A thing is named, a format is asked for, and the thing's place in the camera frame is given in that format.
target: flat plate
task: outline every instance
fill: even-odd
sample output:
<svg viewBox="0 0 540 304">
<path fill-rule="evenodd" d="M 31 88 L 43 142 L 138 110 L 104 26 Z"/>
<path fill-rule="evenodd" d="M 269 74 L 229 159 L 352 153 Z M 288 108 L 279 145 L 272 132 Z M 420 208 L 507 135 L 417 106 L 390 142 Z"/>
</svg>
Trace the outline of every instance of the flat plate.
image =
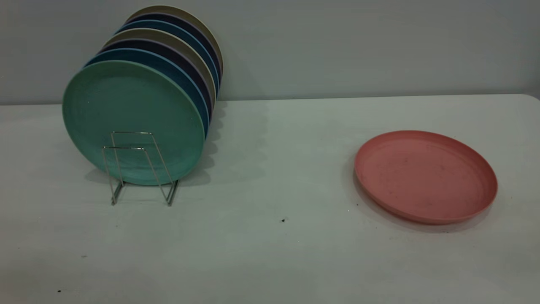
<svg viewBox="0 0 540 304">
<path fill-rule="evenodd" d="M 189 96 L 162 73 L 129 61 L 89 65 L 71 80 L 62 105 L 64 123 L 79 151 L 105 170 L 103 146 L 112 146 L 113 131 L 148 131 L 154 134 L 174 180 L 197 164 L 204 143 L 201 118 Z M 161 183 L 169 179 L 151 137 L 121 134 L 118 147 L 148 151 Z M 114 153 L 107 152 L 110 174 L 119 178 Z M 141 151 L 119 150 L 124 181 L 157 184 Z"/>
<path fill-rule="evenodd" d="M 369 140 L 356 154 L 355 170 L 378 204 L 417 222 L 467 220 L 497 194 L 495 173 L 480 154 L 424 131 L 396 131 Z"/>
</svg>

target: navy blue plate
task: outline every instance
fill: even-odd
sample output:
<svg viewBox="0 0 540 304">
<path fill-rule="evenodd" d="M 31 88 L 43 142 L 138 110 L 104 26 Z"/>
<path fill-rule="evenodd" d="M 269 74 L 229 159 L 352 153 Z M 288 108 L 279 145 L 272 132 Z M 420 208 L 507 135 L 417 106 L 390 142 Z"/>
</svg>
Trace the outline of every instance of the navy blue plate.
<svg viewBox="0 0 540 304">
<path fill-rule="evenodd" d="M 197 40 L 195 37 L 193 37 L 193 35 L 191 35 L 188 31 L 172 23 L 165 22 L 165 21 L 141 20 L 141 21 L 134 21 L 134 22 L 125 24 L 115 34 L 126 31 L 126 30 L 136 29 L 136 28 L 148 28 L 148 29 L 166 31 L 169 34 L 175 35 L 178 38 L 185 41 L 195 51 L 197 51 L 197 53 L 199 53 L 202 60 L 204 60 L 206 65 L 209 67 L 212 73 L 212 78 L 214 79 L 215 87 L 218 88 L 219 90 L 220 78 L 218 76 L 219 72 L 218 72 L 218 69 L 216 68 L 216 63 L 214 62 L 214 60 L 212 60 L 212 57 L 210 56 L 206 48 L 203 46 L 203 44 L 200 43 L 200 41 Z"/>
<path fill-rule="evenodd" d="M 218 74 L 222 75 L 221 67 L 219 66 L 219 64 L 216 64 L 216 63 L 219 63 L 219 61 L 218 61 L 218 55 L 217 55 L 216 51 L 214 50 L 214 47 L 208 41 L 206 36 L 202 32 L 200 32 L 199 29 L 197 29 L 197 27 L 193 26 L 193 24 L 191 24 L 191 23 L 189 23 L 189 22 L 187 22 L 185 20 L 182 20 L 182 19 L 180 19 L 178 17 L 168 15 L 168 14 L 144 14 L 144 15 L 141 15 L 141 16 L 136 17 L 134 19 L 131 19 L 130 21 L 126 22 L 126 24 L 130 24 L 130 23 L 133 23 L 135 21 L 141 21 L 141 20 L 164 21 L 164 22 L 174 24 L 174 25 L 188 31 L 193 37 L 195 37 L 200 43 L 203 44 L 205 49 L 208 51 L 208 53 L 212 57 L 212 60 L 213 60 L 213 62 L 215 64 L 216 68 L 218 69 L 218 72 L 219 72 Z"/>
</svg>

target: pink plate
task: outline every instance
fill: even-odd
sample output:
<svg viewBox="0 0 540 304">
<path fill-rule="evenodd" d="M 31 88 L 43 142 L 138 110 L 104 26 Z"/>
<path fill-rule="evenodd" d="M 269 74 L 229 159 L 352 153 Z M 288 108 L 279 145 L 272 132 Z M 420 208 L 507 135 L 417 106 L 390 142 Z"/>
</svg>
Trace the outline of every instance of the pink plate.
<svg viewBox="0 0 540 304">
<path fill-rule="evenodd" d="M 486 210 L 497 194 L 488 162 L 467 145 L 424 131 L 370 139 L 356 154 L 356 176 L 391 213 L 426 224 L 449 224 Z"/>
</svg>

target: green plate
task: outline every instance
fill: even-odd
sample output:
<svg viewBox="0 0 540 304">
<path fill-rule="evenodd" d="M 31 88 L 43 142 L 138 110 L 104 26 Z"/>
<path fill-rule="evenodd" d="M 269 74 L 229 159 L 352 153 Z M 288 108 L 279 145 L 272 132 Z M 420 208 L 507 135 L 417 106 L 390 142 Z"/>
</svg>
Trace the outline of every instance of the green plate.
<svg viewBox="0 0 540 304">
<path fill-rule="evenodd" d="M 102 147 L 112 146 L 113 131 L 145 131 L 156 138 L 173 180 L 187 175 L 203 150 L 203 122 L 188 94 L 162 73 L 129 61 L 99 62 L 71 80 L 62 105 L 64 123 L 79 151 L 105 171 Z M 117 147 L 147 150 L 159 181 L 169 183 L 152 137 L 115 134 Z M 141 150 L 117 150 L 126 182 L 156 185 Z M 106 150 L 110 174 L 120 178 L 113 150 Z"/>
</svg>

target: beige plate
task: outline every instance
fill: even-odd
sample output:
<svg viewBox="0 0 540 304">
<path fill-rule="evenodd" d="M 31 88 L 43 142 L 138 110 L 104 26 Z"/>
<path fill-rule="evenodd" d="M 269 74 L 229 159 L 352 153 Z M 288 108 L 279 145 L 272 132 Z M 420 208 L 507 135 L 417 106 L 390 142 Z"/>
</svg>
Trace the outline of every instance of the beige plate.
<svg viewBox="0 0 540 304">
<path fill-rule="evenodd" d="M 127 31 L 120 32 L 116 35 L 114 35 L 109 41 L 105 43 L 103 46 L 106 47 L 116 41 L 120 40 L 126 40 L 126 39 L 147 39 L 152 40 L 155 42 L 162 43 L 164 45 L 168 45 L 169 47 L 173 48 L 180 54 L 184 55 L 193 65 L 195 65 L 195 68 L 201 73 L 202 78 L 206 82 L 206 85 L 210 89 L 210 98 L 212 99 L 212 106 L 215 105 L 215 85 L 214 85 L 214 79 L 212 78 L 212 74 L 210 73 L 210 69 L 204 62 L 204 60 L 201 58 L 199 53 L 195 51 L 189 44 L 187 44 L 182 39 L 178 38 L 175 35 L 171 35 L 168 32 L 155 30 L 155 29 L 131 29 Z"/>
<path fill-rule="evenodd" d="M 147 8 L 143 8 L 139 11 L 137 11 L 135 14 L 131 15 L 126 22 L 129 20 L 139 17 L 144 14 L 152 14 L 152 13 L 161 13 L 161 14 L 169 14 L 173 15 L 175 17 L 178 17 L 182 20 L 188 21 L 189 23 L 193 24 L 195 27 L 197 27 L 203 35 L 205 35 L 211 45 L 214 47 L 216 53 L 218 53 L 218 59 L 219 59 L 219 65 L 221 67 L 221 76 L 223 77 L 223 57 L 221 55 L 221 50 L 219 49 L 218 42 L 215 40 L 214 35 L 212 32 L 210 32 L 210 29 L 197 17 L 191 15 L 189 12 L 185 10 L 181 10 L 179 8 L 175 8 L 173 6 L 168 5 L 155 5 L 155 6 L 149 6 Z"/>
</svg>

